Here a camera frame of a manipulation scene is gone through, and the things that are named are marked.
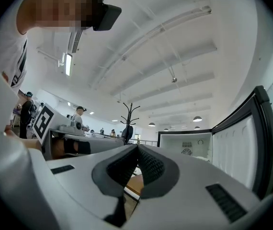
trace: ceiling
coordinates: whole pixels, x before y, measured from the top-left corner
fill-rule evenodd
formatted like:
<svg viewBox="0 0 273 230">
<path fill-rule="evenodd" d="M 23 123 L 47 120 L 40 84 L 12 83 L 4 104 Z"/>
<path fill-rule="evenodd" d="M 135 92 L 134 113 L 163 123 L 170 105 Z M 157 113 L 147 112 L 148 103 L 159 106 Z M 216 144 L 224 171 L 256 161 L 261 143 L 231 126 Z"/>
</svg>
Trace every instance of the ceiling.
<svg viewBox="0 0 273 230">
<path fill-rule="evenodd" d="M 157 127 L 175 126 L 181 130 L 182 125 L 200 115 L 201 129 L 212 128 L 216 124 L 213 113 L 227 110 L 232 101 L 229 96 L 235 98 L 249 69 L 250 64 L 243 62 L 249 59 L 237 59 L 237 55 L 245 51 L 252 51 L 253 55 L 254 51 L 253 43 L 238 49 L 236 41 L 229 40 L 227 35 L 234 25 L 222 22 L 225 18 L 241 20 L 246 12 L 226 14 L 231 6 L 221 7 L 222 0 L 104 2 L 121 7 L 122 14 L 110 31 L 83 31 L 78 50 L 73 54 L 71 76 L 65 81 L 97 96 L 109 96 L 108 101 L 105 98 L 106 103 L 101 103 L 107 106 L 115 106 L 117 101 L 140 105 L 136 112 L 144 126 L 154 122 Z M 254 28 L 251 22 L 245 26 Z M 51 32 L 44 31 L 44 34 L 45 45 L 52 38 L 57 50 L 66 52 L 69 33 L 56 33 L 56 37 L 52 37 Z M 249 36 L 245 34 L 239 31 L 235 36 L 242 41 Z M 40 46 L 37 39 L 33 48 Z M 236 53 L 229 60 L 225 50 L 233 48 Z M 232 65 L 238 64 L 243 65 L 239 73 L 231 72 Z M 50 79 L 62 81 L 57 77 L 63 74 L 61 71 L 51 72 Z M 225 74 L 231 80 L 221 78 Z M 121 108 L 112 110 L 118 112 L 118 117 L 126 116 Z"/>
</svg>

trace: man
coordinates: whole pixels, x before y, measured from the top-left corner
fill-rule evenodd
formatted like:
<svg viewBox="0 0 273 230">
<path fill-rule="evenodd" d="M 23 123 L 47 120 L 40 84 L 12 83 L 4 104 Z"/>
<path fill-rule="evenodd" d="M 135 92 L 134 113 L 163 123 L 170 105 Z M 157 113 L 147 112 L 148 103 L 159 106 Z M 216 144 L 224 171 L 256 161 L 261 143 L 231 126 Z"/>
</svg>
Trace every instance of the man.
<svg viewBox="0 0 273 230">
<path fill-rule="evenodd" d="M 31 111 L 34 107 L 32 93 L 27 92 L 27 101 L 22 105 L 21 120 L 20 120 L 20 138 L 27 139 L 27 126 L 31 121 Z"/>
<path fill-rule="evenodd" d="M 82 106 L 78 106 L 76 109 L 76 113 L 70 117 L 71 121 L 75 121 L 76 123 L 81 123 L 81 127 L 82 127 L 82 118 L 81 116 L 83 115 L 83 113 L 86 111 L 87 109 L 83 109 Z"/>
<path fill-rule="evenodd" d="M 27 32 L 30 29 L 91 27 L 92 19 L 101 12 L 101 0 L 16 0 L 0 20 L 0 72 L 14 92 L 18 93 L 26 75 Z M 10 121 L 5 132 L 17 138 Z M 21 141 L 28 148 L 41 149 L 38 140 Z"/>
</svg>

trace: cap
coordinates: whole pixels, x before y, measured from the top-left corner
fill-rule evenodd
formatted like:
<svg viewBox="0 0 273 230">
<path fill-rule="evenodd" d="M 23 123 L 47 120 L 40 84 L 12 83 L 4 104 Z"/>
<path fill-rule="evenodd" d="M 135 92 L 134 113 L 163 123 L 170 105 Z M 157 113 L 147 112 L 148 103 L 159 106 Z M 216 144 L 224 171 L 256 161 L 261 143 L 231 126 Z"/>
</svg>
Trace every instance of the cap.
<svg viewBox="0 0 273 230">
<path fill-rule="evenodd" d="M 29 92 L 27 92 L 26 96 L 32 97 L 33 94 L 29 91 Z"/>
<path fill-rule="evenodd" d="M 84 108 L 84 109 L 83 109 L 83 107 L 82 107 L 82 106 L 78 106 L 76 110 L 78 110 L 78 109 L 82 109 L 84 112 L 86 112 L 86 111 L 87 111 L 87 109 L 86 109 L 86 108 Z"/>
</svg>

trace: desk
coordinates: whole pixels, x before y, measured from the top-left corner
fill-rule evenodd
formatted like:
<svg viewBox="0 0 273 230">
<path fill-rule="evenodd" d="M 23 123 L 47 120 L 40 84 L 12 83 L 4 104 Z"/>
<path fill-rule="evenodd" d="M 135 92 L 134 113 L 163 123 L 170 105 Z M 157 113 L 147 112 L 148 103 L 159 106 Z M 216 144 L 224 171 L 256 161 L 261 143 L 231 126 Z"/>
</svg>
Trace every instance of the desk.
<svg viewBox="0 0 273 230">
<path fill-rule="evenodd" d="M 131 177 L 126 187 L 132 192 L 134 192 L 135 194 L 137 194 L 138 196 L 140 196 L 141 191 L 144 187 L 142 174 Z"/>
</svg>

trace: coat rack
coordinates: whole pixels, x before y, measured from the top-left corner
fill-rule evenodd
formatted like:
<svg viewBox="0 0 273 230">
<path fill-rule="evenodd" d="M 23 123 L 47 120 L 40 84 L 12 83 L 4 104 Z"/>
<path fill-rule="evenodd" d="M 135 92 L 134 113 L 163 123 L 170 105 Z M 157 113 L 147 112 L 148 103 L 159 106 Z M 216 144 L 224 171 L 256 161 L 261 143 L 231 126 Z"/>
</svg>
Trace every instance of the coat rack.
<svg viewBox="0 0 273 230">
<path fill-rule="evenodd" d="M 132 112 L 133 112 L 134 110 L 136 110 L 137 108 L 139 108 L 140 105 L 139 105 L 138 107 L 132 109 L 132 103 L 131 103 L 130 109 L 129 109 L 129 107 L 128 107 L 125 103 L 123 103 L 123 104 L 124 104 L 125 107 L 127 107 L 127 109 L 128 109 L 128 117 L 127 117 L 127 119 L 125 119 L 123 116 L 121 116 L 121 117 L 126 121 L 126 123 L 124 123 L 124 122 L 122 122 L 122 121 L 121 121 L 121 123 L 124 124 L 124 125 L 126 125 L 125 142 L 127 143 L 127 142 L 128 142 L 128 136 L 129 136 L 129 132 L 128 132 L 129 129 L 128 129 L 128 127 L 129 127 L 129 125 L 135 125 L 135 123 L 134 123 L 134 124 L 131 124 L 131 122 L 134 121 L 134 120 L 139 119 L 139 118 L 135 118 L 135 119 L 132 119 L 132 120 L 131 120 L 131 114 L 132 114 Z"/>
</svg>

